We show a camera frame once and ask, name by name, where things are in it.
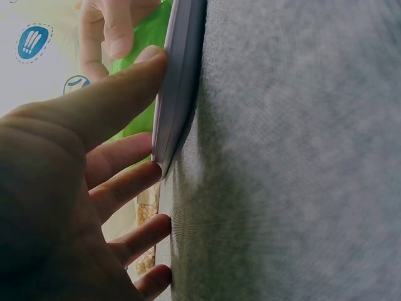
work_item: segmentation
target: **gray fabric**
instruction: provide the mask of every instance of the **gray fabric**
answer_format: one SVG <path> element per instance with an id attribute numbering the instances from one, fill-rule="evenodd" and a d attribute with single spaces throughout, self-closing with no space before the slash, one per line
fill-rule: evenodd
<path id="1" fill-rule="evenodd" d="M 400 22 L 395 0 L 209 0 L 161 199 L 173 300 L 401 300 Z"/>

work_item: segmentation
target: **finger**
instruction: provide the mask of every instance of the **finger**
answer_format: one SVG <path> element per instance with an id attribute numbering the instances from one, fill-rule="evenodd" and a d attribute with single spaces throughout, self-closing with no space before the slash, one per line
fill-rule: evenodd
<path id="1" fill-rule="evenodd" d="M 130 5 L 129 0 L 103 0 L 105 42 L 108 46 L 108 54 L 114 59 L 123 58 L 132 49 L 133 28 Z"/>
<path id="2" fill-rule="evenodd" d="M 168 237 L 171 232 L 171 219 L 158 214 L 131 233 L 110 242 L 108 245 L 121 264 L 129 266 L 140 255 Z"/>
<path id="3" fill-rule="evenodd" d="M 89 152 L 127 126 L 155 99 L 167 66 L 165 51 L 151 46 L 138 60 L 141 63 L 116 75 L 54 100 L 24 105 L 10 115 L 67 129 Z"/>
<path id="4" fill-rule="evenodd" d="M 164 292 L 171 284 L 171 281 L 171 270 L 165 265 L 157 265 L 139 281 L 135 282 L 135 287 L 146 301 L 151 301 Z"/>
<path id="5" fill-rule="evenodd" d="M 152 151 L 152 134 L 140 133 L 101 144 L 86 157 L 88 189 L 109 180 L 123 169 L 145 159 Z"/>
<path id="6" fill-rule="evenodd" d="M 107 221 L 123 205 L 157 183 L 161 176 L 160 167 L 154 162 L 147 161 L 90 190 L 89 195 L 100 221 L 102 223 Z"/>
<path id="7" fill-rule="evenodd" d="M 108 76 L 108 70 L 102 63 L 104 24 L 102 12 L 85 1 L 79 30 L 80 59 L 83 73 L 93 82 Z"/>

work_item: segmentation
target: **hand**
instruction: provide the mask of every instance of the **hand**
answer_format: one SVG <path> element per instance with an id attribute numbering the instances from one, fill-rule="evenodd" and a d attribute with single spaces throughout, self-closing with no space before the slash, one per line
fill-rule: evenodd
<path id="1" fill-rule="evenodd" d="M 102 46 L 113 59 L 128 55 L 133 27 L 151 13 L 160 0 L 84 0 L 80 24 L 81 67 L 92 81 L 108 75 L 102 64 Z"/>
<path id="2" fill-rule="evenodd" d="M 150 134 L 101 144 L 155 98 L 166 55 L 138 62 L 0 119 L 0 300 L 153 300 L 169 285 L 165 266 L 135 286 L 124 269 L 169 235 L 168 216 L 111 243 L 101 231 L 161 177 L 153 162 L 120 172 L 150 154 Z"/>

